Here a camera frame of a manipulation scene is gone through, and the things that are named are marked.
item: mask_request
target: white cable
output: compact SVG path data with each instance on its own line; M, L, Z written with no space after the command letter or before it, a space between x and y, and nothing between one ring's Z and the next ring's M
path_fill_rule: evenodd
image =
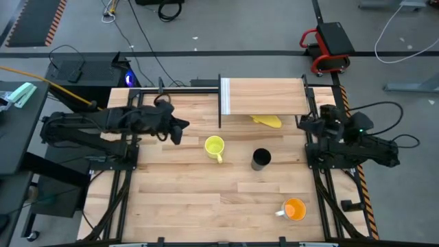
M112 2L113 0L110 0L108 3L107 3L107 5L105 6L105 8L104 8L104 13L103 13L103 15L102 15L102 18L101 18L101 22L103 22L103 23L112 23L113 21L116 21L116 16L114 15L114 14L111 14L109 11L108 11L108 7L110 6L110 3ZM105 14L108 14L110 17L112 17L112 19L111 19L111 21L105 21L104 20L104 15Z
M377 45L378 45L378 42L381 40L381 37L383 36L383 34L384 34L385 29L387 28L387 26L389 26L390 21L392 21L393 17L395 17L396 14L398 14L399 10L401 10L402 7L403 7L403 6L399 7L399 9L398 9L398 10L392 15L392 17L390 17L389 21L388 21L387 24L384 26L383 31L382 31L381 34L379 35L379 38L378 38L377 42L375 43L375 56L377 57L377 59L378 59L380 62L383 62L383 63L386 63L386 64L394 64L394 63L401 62L401 61L404 61L404 60L409 59L409 58L413 58L414 56L417 56L417 55L423 53L424 51L427 51L428 49L432 48L433 46L435 46L435 45L439 42L439 38L438 38L433 44L431 44L431 45L428 46L427 48L423 49L422 51L420 51L420 52L418 52L418 53L416 53L416 54L413 54L413 55L411 55L411 56L408 56L408 57L406 57L406 58L402 58L402 59L400 59L400 60L395 60L395 61L384 61L384 60L380 59L380 58L378 57L378 53L377 53Z

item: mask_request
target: cup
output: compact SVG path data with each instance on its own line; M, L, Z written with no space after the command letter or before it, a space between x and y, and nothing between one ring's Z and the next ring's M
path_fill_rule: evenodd
M261 171L272 160L272 155L265 148L258 148L253 152L252 168Z
M282 204L280 211L277 211L276 216L283 216L288 220L302 220L307 214L305 203L298 198L290 198Z
M221 137L212 136L209 137L204 143L204 149L206 150L209 158L216 159L219 164L222 163L222 154L224 153L224 141Z

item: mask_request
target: red and black device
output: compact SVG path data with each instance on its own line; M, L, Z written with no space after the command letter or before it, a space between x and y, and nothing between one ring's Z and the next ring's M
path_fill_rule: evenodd
M316 33L317 43L304 44L305 38L310 33ZM320 23L317 28L307 30L300 40L300 46L307 48L306 54L313 58L311 71L318 77L323 73L343 73L351 64L349 55L354 53L342 25L335 23Z

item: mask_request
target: wooden table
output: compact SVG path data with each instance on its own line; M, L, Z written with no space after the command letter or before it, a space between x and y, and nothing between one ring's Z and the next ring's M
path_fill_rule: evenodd
M331 88L315 88L317 105L334 104ZM128 89L113 89L108 107L125 106ZM152 104L155 95L146 95ZM245 115L228 115L217 126L216 94L173 94L174 116L190 121L181 145L142 136L139 164L132 175L123 242L277 242L323 241L322 225L312 171L308 169L305 133L294 117L280 116L283 126L274 129ZM224 163L204 153L209 136L226 143ZM117 135L107 134L108 139ZM251 169L252 153L266 148L272 162L262 171ZM342 171L333 170L337 201L359 202L355 183ZM104 172L88 190L84 212L91 224L108 206L113 172ZM302 221L276 217L288 198L300 198L307 206ZM331 233L335 228L327 207ZM346 213L358 231L368 235L362 211ZM82 220L78 239L91 231Z

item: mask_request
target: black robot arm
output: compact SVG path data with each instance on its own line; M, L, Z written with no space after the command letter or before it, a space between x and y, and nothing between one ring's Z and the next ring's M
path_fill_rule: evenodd
M163 99L155 100L155 106L107 108L96 113L53 113L43 118L41 138L49 145L57 146L63 141L105 151L119 157L127 154L126 141L107 141L99 135L83 129L98 129L103 133L150 134L165 141L168 135L174 144L180 144L182 130L188 121L172 115L174 107Z
M398 146L394 141L367 135L373 122L363 113L344 119L335 106L320 107L321 117L302 116L298 127L318 138L305 150L311 166L319 168L355 168L371 159L380 165L399 165Z

